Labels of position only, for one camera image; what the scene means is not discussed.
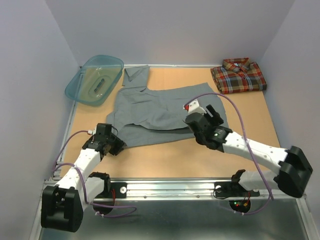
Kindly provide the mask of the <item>grey long sleeve shirt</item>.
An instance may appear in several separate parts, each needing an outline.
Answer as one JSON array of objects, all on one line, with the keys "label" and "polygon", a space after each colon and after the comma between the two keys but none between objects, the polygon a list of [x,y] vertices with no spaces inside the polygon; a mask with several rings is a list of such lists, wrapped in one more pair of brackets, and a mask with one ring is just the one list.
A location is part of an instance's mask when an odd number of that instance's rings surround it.
[{"label": "grey long sleeve shirt", "polygon": [[200,105],[212,105],[223,119],[223,126],[228,127],[223,103],[208,83],[150,90],[147,87],[149,72],[148,65],[124,70],[113,112],[106,117],[106,122],[118,130],[117,136],[129,148],[193,138],[192,131],[184,123],[187,111],[183,105],[201,94],[204,96],[199,100]]}]

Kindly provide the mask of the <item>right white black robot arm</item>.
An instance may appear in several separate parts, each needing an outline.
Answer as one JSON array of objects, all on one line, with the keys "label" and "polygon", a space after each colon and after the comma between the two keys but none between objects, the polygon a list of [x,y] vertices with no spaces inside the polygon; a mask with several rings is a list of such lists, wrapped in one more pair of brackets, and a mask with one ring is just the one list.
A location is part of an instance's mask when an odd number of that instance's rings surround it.
[{"label": "right white black robot arm", "polygon": [[267,172],[238,170],[231,177],[229,187],[223,192],[242,195],[244,192],[269,186],[286,195],[301,198],[313,173],[303,150],[297,146],[289,149],[272,147],[224,127],[223,119],[211,105],[203,108],[195,100],[185,106],[185,123],[195,136],[198,144],[210,150],[233,154],[251,160],[268,169]]}]

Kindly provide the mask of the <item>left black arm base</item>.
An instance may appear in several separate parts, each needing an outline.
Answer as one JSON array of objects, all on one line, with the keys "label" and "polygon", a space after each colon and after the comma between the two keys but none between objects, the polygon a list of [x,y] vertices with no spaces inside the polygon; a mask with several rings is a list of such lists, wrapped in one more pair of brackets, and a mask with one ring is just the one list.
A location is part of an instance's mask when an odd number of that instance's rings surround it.
[{"label": "left black arm base", "polygon": [[102,172],[92,172],[88,179],[102,180],[103,181],[103,191],[100,192],[95,198],[98,199],[110,199],[118,198],[125,199],[127,197],[127,186],[128,184],[124,181],[112,182],[110,175]]}]

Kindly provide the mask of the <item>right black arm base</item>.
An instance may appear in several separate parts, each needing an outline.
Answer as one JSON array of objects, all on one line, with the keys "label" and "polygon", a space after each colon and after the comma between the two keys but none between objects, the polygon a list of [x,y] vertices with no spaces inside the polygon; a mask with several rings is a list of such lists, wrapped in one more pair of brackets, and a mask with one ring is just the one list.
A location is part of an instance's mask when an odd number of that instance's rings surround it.
[{"label": "right black arm base", "polygon": [[232,175],[229,181],[217,181],[214,183],[213,195],[218,199],[227,199],[235,197],[259,197],[259,191],[245,190],[240,185],[241,176],[246,171],[244,169],[238,170],[234,175]]}]

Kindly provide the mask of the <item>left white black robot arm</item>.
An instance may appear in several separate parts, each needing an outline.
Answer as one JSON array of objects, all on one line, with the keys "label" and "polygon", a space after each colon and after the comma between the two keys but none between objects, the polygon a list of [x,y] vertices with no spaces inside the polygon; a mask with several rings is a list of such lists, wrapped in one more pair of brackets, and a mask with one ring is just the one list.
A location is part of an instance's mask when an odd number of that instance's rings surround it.
[{"label": "left white black robot arm", "polygon": [[106,155],[116,156],[126,148],[115,130],[112,124],[98,123],[67,173],[53,186],[44,188],[40,218],[43,228],[74,233],[95,197],[116,197],[109,174],[94,171]]}]

